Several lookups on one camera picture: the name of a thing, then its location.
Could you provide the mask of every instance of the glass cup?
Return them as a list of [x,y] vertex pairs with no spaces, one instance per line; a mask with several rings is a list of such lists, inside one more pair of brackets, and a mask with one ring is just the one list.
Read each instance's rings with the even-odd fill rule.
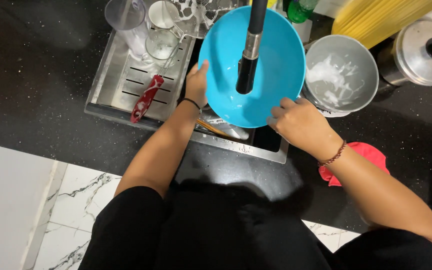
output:
[[[170,30],[159,29],[151,32],[146,38],[147,53],[142,55],[142,62],[148,65],[154,63],[163,67],[178,43],[179,39]],[[172,65],[174,61],[171,61],[167,67]]]
[[151,21],[143,0],[111,0],[106,4],[104,16],[128,44],[133,56],[146,53],[145,40]]

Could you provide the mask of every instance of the white wall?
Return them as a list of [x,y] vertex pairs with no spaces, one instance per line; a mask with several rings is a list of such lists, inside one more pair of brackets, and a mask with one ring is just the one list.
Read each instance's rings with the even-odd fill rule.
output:
[[1,270],[22,268],[57,163],[0,147]]

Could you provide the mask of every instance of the red towel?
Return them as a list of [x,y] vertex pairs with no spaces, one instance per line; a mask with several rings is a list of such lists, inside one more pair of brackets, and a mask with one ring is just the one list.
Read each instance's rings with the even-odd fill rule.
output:
[[[386,169],[386,156],[384,156],[381,151],[372,145],[360,142],[352,142],[347,145],[389,175],[389,171]],[[334,174],[325,166],[319,167],[318,171],[322,179],[329,182],[328,186],[341,186],[341,183],[336,176],[334,176]]]

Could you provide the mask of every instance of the gray bowl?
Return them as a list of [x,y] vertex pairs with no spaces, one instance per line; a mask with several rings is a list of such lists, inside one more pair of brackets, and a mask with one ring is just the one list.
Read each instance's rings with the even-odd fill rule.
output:
[[317,107],[351,113],[368,105],[376,94],[379,74],[375,59],[357,40],[332,34],[305,46],[303,93]]

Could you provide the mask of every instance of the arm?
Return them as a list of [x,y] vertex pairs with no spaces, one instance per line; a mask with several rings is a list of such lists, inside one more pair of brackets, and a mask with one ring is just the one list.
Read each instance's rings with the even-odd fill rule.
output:
[[[292,145],[320,162],[335,156],[343,139],[309,101],[285,97],[268,124]],[[432,242],[432,211],[416,194],[351,147],[327,166],[373,227],[407,230]]]
[[[195,64],[186,77],[186,97],[195,101],[200,108],[207,104],[205,92],[208,67],[207,60],[200,70]],[[182,101],[136,153],[117,185],[114,196],[130,187],[143,186],[153,188],[164,197],[198,118],[198,108],[190,101]]]

